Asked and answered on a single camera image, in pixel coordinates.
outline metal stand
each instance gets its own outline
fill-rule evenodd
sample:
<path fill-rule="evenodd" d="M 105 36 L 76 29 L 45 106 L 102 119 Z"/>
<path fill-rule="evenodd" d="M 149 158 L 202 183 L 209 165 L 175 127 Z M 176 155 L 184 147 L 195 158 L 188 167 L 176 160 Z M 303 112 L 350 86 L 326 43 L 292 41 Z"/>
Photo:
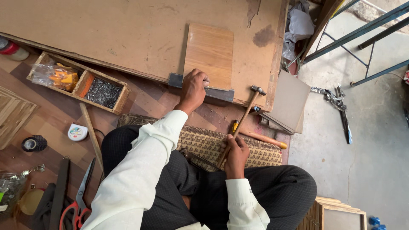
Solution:
<path fill-rule="evenodd" d="M 337 15 L 339 15 L 340 13 L 344 12 L 346 9 L 348 9 L 349 7 L 351 7 L 352 5 L 354 5 L 355 3 L 357 3 L 358 1 L 359 1 L 359 0 L 353 0 L 353 1 L 351 1 L 350 3 L 348 3 L 347 5 L 345 5 L 344 7 L 342 7 L 341 9 L 339 9 L 339 10 L 334 14 L 334 16 L 333 16 L 332 18 L 334 18 L 334 17 L 336 17 Z M 405 66 L 405 65 L 408 65 L 408 64 L 409 64 L 409 60 L 406 60 L 406 61 L 404 61 L 404 62 L 402 62 L 402 63 L 399 63 L 399 64 L 397 64 L 397 65 L 395 65 L 395 66 L 392 66 L 392 67 L 390 67 L 390 68 L 388 68 L 388 69 L 385 69 L 385 70 L 383 70 L 383 71 L 381 71 L 381 72 L 379 72 L 379 73 L 376 73 L 376 74 L 371 75 L 370 77 L 368 77 L 369 68 L 370 68 L 371 62 L 372 62 L 372 55 L 373 55 L 373 49 L 374 49 L 374 47 L 375 47 L 375 42 L 376 42 L 376 41 L 379 41 L 380 39 L 382 39 L 382 38 L 384 38 L 384 37 L 386 37 L 386 36 L 388 36 L 388 35 L 390 35 L 391 33 L 395 32 L 395 31 L 401 29 L 402 27 L 404 27 L 404 26 L 406 26 L 406 25 L 409 25 L 409 17 L 408 17 L 408 18 L 405 18 L 404 20 L 402 20 L 402 21 L 400 21 L 400 22 L 398 22 L 398 23 L 396 23 L 395 25 L 389 27 L 388 29 L 386 29 L 386 30 L 384 30 L 383 32 L 381 32 L 381 33 L 375 35 L 374 37 L 368 39 L 367 41 L 363 42 L 362 44 L 360 44 L 360 45 L 358 46 L 358 47 L 362 50 L 362 49 L 364 49 L 364 48 L 366 48 L 366 47 L 372 45 L 371 55 L 369 56 L 369 62 L 368 62 L 368 64 L 366 64 L 364 61 L 362 61 L 360 58 L 358 58 L 355 54 L 353 54 L 349 49 L 347 49 L 347 48 L 344 46 L 345 43 L 347 43 L 347 42 L 349 42 L 349 41 L 351 41 L 351 40 L 353 40 L 353 39 L 355 39 L 355 38 L 357 38 L 357 37 L 359 37 L 359 36 L 361 36 L 361 35 L 363 35 L 363 34 L 366 34 L 367 32 L 369 32 L 369 31 L 371 31 L 371 30 L 373 30 L 373 29 L 375 29 L 375 28 L 377 28 L 377 27 L 379 27 L 379 26 L 381 26 L 381 25 L 383 25 L 383 24 L 385 24 L 385 23 L 387 23 L 387 22 L 389 22 L 389 21 L 391 21 L 391 20 L 393 20 L 393 19 L 396 19 L 397 17 L 399 17 L 399 16 L 401 16 L 401 15 L 407 13 L 407 12 L 409 12 L 409 2 L 400 5 L 399 7 L 393 9 L 392 11 L 390 11 L 390 12 L 388 12 L 388 13 L 386 13 L 386 14 L 380 16 L 380 17 L 378 17 L 377 19 L 375 19 L 375 20 L 373 20 L 373 21 L 367 23 L 366 25 L 364 25 L 364 26 L 362 26 L 362 27 L 360 27 L 360 28 L 354 30 L 353 32 L 351 32 L 351 33 L 349 33 L 349 34 L 343 36 L 342 38 L 340 38 L 340 39 L 338 39 L 338 40 L 336 40 L 335 38 L 333 38 L 331 35 L 329 35 L 329 34 L 326 32 L 327 27 L 328 27 L 328 24 L 329 24 L 329 22 L 330 22 L 331 19 L 332 19 L 332 18 L 331 18 L 330 20 L 328 20 L 327 24 L 325 25 L 324 31 L 322 32 L 322 35 L 321 35 L 321 37 L 320 37 L 320 39 L 319 39 L 319 41 L 318 41 L 318 45 L 317 45 L 317 48 L 316 48 L 315 52 L 312 53 L 312 54 L 310 54 L 310 55 L 308 55 L 308 56 L 305 58 L 304 63 L 307 63 L 307 62 L 309 62 L 309 61 L 311 61 L 311 60 L 314 60 L 314 59 L 316 59 L 317 57 L 322 56 L 322 55 L 324 55 L 324 54 L 330 52 L 331 50 L 333 50 L 333 49 L 335 49 L 335 48 L 342 47 L 344 50 L 346 50 L 349 54 L 351 54 L 354 58 L 356 58 L 359 62 L 361 62 L 361 63 L 366 67 L 365 78 L 362 79 L 362 80 L 360 80 L 360 81 L 358 81 L 358 82 L 351 82 L 351 86 L 352 86 L 352 87 L 357 86 L 357 85 L 360 85 L 360 84 L 362 84 L 362 83 L 364 83 L 364 82 L 370 81 L 370 80 L 372 80 L 372 79 L 374 79 L 374 78 L 377 78 L 377 77 L 379 77 L 379 76 L 382 76 L 382 75 L 384 75 L 384 74 L 386 74 L 386 73 L 388 73 L 388 72 L 390 72 L 390 71 L 396 70 L 396 69 L 398 69 L 398 68 L 400 68 L 400 67 L 403 67 L 403 66 Z M 329 38 L 331 38 L 331 39 L 333 40 L 333 42 L 332 42 L 331 44 L 325 46 L 324 48 L 318 50 L 319 45 L 321 44 L 321 41 L 322 41 L 322 37 L 323 37 L 324 35 L 326 35 L 326 36 L 328 36 Z"/>

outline shirt sleeve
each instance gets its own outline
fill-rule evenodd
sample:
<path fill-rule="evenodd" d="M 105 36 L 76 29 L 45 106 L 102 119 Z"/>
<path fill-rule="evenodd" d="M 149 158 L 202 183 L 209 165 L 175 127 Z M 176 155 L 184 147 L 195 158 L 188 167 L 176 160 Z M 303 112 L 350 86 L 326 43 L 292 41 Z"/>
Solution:
<path fill-rule="evenodd" d="M 81 230 L 139 229 L 143 211 L 152 207 L 155 187 L 188 116 L 173 110 L 139 129 L 132 149 L 103 180 Z"/>
<path fill-rule="evenodd" d="M 226 180 L 230 212 L 227 228 L 229 230 L 267 229 L 270 218 L 258 203 L 248 179 Z"/>

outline man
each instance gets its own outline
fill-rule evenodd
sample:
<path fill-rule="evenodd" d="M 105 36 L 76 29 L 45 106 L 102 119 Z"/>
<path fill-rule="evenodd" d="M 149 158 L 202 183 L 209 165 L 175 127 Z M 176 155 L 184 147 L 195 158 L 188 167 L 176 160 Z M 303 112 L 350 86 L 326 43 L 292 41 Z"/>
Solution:
<path fill-rule="evenodd" d="M 105 137 L 101 151 L 107 177 L 82 230 L 296 228 L 317 194 L 304 170 L 292 165 L 244 169 L 249 149 L 232 135 L 224 171 L 199 170 L 175 150 L 208 84 L 208 76 L 194 69 L 173 111 L 153 125 L 122 126 Z M 182 195 L 191 197 L 190 210 Z"/>

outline hand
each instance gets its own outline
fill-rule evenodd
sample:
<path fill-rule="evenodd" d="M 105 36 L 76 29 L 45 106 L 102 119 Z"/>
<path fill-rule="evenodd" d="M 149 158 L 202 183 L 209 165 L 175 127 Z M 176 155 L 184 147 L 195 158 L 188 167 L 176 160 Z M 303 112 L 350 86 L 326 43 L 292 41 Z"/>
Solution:
<path fill-rule="evenodd" d="M 174 110 L 182 110 L 189 116 L 203 103 L 206 96 L 204 88 L 209 83 L 209 77 L 199 69 L 194 69 L 188 73 L 183 79 L 180 102 L 175 106 Z"/>
<path fill-rule="evenodd" d="M 227 154 L 225 162 L 226 179 L 242 179 L 244 178 L 244 165 L 250 155 L 249 147 L 244 140 L 237 136 L 233 139 L 233 135 L 227 135 L 227 144 L 230 146 L 230 151 Z M 224 152 L 226 144 L 221 144 L 221 151 Z"/>

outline metal scissors blade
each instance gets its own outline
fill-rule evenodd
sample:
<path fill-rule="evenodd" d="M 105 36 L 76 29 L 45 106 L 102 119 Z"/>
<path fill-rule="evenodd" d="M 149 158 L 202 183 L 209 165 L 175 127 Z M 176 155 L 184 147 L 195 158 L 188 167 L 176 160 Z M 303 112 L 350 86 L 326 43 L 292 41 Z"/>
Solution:
<path fill-rule="evenodd" d="M 91 179 L 92 171 L 94 170 L 94 165 L 95 165 L 95 158 L 91 161 L 90 165 L 88 166 L 87 172 L 85 173 L 84 178 L 82 179 L 81 186 L 79 187 L 78 193 L 75 197 L 75 200 L 77 201 L 78 207 L 81 209 L 81 212 L 82 210 L 87 208 L 83 200 L 83 195 L 88 185 L 88 182 Z"/>

